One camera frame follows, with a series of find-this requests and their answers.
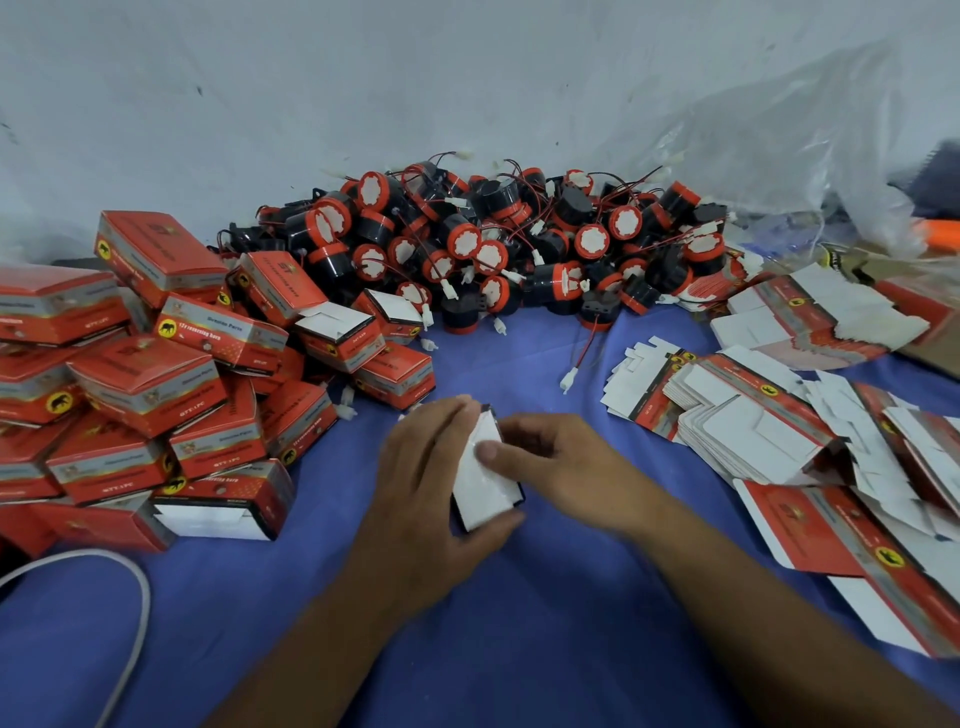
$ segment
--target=fingernail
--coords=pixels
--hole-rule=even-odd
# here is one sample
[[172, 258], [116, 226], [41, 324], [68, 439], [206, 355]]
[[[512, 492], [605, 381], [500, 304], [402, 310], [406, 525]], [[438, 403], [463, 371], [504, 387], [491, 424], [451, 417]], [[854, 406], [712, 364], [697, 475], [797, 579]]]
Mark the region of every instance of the fingernail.
[[473, 449], [473, 454], [481, 463], [490, 463], [496, 457], [496, 448], [497, 443], [495, 441], [485, 440], [482, 443], [477, 443], [477, 447]]

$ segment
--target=cardboard box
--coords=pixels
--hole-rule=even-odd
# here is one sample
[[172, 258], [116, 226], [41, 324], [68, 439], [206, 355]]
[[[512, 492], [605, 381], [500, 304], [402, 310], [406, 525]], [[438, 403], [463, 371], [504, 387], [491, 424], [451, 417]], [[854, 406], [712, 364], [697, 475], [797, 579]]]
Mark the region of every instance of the cardboard box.
[[240, 256], [236, 282], [267, 321], [287, 328], [306, 308], [326, 303], [324, 292], [286, 251]]
[[59, 346], [129, 318], [106, 271], [26, 263], [0, 269], [0, 339]]
[[437, 388], [433, 359], [391, 344], [353, 375], [356, 388], [395, 409], [407, 409]]
[[0, 538], [7, 539], [31, 559], [38, 559], [57, 542], [57, 534], [29, 505], [0, 506]]
[[210, 354], [237, 372], [271, 375], [280, 365], [287, 332], [241, 316], [224, 306], [200, 303], [178, 294], [156, 317], [154, 333]]
[[94, 407], [146, 437], [185, 425], [227, 398], [209, 354], [155, 336], [107, 341], [67, 366]]
[[78, 546], [167, 550], [177, 535], [156, 519], [150, 493], [78, 508], [69, 497], [31, 505], [62, 539]]
[[259, 376], [224, 375], [227, 402], [179, 430], [170, 446], [188, 478], [198, 478], [267, 456], [253, 383]]
[[157, 518], [178, 536], [273, 541], [297, 488], [278, 460], [261, 460], [153, 497]]
[[73, 414], [39, 428], [0, 425], [0, 502], [63, 495], [45, 461], [76, 417]]
[[70, 348], [0, 344], [0, 420], [47, 425], [84, 401], [66, 360]]
[[94, 252], [150, 308], [170, 293], [215, 303], [227, 275], [219, 257], [162, 212], [103, 212]]
[[380, 325], [369, 313], [321, 303], [303, 316], [295, 327], [307, 353], [340, 372], [353, 374], [386, 346]]
[[288, 381], [263, 401], [267, 452], [291, 465], [337, 422], [325, 386]]
[[47, 456], [47, 469], [73, 502], [82, 505], [155, 488], [166, 482], [174, 458], [103, 413], [89, 410]]
[[285, 381], [303, 378], [304, 356], [292, 347], [284, 347], [280, 366], [270, 376], [252, 376], [253, 390], [261, 397], [271, 395]]
[[383, 338], [394, 344], [411, 344], [423, 329], [417, 308], [402, 296], [365, 290], [357, 296], [353, 307], [375, 317]]

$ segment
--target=hand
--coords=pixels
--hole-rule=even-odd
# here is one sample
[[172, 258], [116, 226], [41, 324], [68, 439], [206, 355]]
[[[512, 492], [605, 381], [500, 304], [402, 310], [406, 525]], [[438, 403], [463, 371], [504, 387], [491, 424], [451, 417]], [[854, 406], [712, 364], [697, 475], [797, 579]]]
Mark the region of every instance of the hand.
[[467, 579], [523, 521], [512, 511], [466, 538], [450, 533], [453, 481], [479, 416], [480, 405], [466, 395], [425, 404], [380, 451], [376, 491], [342, 580], [359, 598], [375, 600], [394, 629]]
[[504, 442], [479, 443], [477, 459], [578, 521], [635, 537], [670, 499], [576, 415], [514, 415], [497, 424]]

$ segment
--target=forearm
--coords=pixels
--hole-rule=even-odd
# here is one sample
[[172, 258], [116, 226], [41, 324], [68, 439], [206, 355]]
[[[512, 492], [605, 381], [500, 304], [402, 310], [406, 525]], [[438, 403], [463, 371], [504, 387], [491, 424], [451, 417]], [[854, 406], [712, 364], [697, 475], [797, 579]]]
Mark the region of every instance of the forearm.
[[949, 726], [957, 716], [666, 493], [630, 536], [769, 725]]
[[335, 726], [398, 625], [341, 574], [204, 728]]

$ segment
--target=orange object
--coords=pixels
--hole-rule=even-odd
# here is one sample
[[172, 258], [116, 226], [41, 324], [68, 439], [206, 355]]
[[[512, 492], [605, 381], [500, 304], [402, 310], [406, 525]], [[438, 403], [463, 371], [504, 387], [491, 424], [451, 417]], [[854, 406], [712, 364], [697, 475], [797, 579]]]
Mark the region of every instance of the orange object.
[[61, 345], [129, 319], [108, 271], [29, 264], [0, 268], [0, 339]]

